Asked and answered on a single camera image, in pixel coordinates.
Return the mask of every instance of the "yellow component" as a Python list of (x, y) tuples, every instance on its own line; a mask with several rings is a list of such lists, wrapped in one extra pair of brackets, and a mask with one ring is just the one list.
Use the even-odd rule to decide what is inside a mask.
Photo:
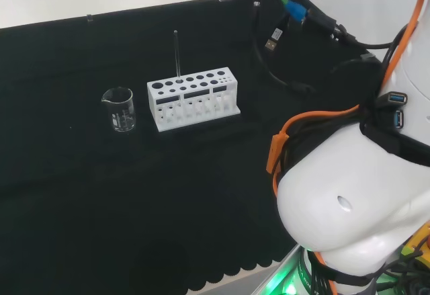
[[(415, 250), (415, 247), (419, 244), (421, 240), (424, 239), (425, 236), (430, 237), (430, 221), (424, 224), (408, 241), (406, 246), (402, 249), (402, 255), (408, 255)], [(430, 268), (430, 248), (428, 241), (421, 247), (421, 251), (424, 253), (422, 256), (417, 259), (425, 264), (428, 268)]]

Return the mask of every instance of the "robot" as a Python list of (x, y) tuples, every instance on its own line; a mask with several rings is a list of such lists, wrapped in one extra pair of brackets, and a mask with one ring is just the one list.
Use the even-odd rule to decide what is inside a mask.
[[(385, 88), (405, 93), (401, 134), (430, 146), (430, 6)], [(430, 220), (430, 167), (387, 153), (359, 124), (342, 127), (280, 179), (277, 207), (299, 245), (318, 252), (327, 267), (350, 276), (372, 276)], [(307, 271), (312, 270), (304, 252)], [(298, 276), (298, 294), (307, 294)], [(338, 293), (373, 294), (338, 284)]]

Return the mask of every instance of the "table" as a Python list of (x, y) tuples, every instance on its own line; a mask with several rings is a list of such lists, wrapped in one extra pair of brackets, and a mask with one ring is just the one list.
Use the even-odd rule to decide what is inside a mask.
[[(263, 0), (262, 44), (281, 12)], [(2, 293), (185, 294), (291, 250), (265, 172), (271, 136), (298, 112), (359, 102), (377, 72), (328, 79), (362, 51), (292, 32), (269, 64), (317, 88), (297, 96), (259, 72), (251, 15), (202, 0), (1, 31)], [(146, 83), (175, 74), (173, 30), (184, 74), (230, 67), (239, 117), (157, 132)], [(119, 85), (135, 96), (130, 134), (100, 104)]]

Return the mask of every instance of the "usb port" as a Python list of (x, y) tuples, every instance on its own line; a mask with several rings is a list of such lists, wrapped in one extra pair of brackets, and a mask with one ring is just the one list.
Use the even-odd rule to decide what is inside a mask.
[(394, 127), (397, 129), (403, 128), (403, 111), (396, 110), (394, 114)]
[(388, 95), (388, 101), (404, 105), (406, 103), (406, 95), (401, 93), (390, 93)]

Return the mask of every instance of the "white test tube rack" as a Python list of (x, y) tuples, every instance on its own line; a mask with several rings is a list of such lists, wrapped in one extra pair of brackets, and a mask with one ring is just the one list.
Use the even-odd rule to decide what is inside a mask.
[(241, 112), (237, 80), (229, 68), (149, 82), (148, 98), (159, 132)]

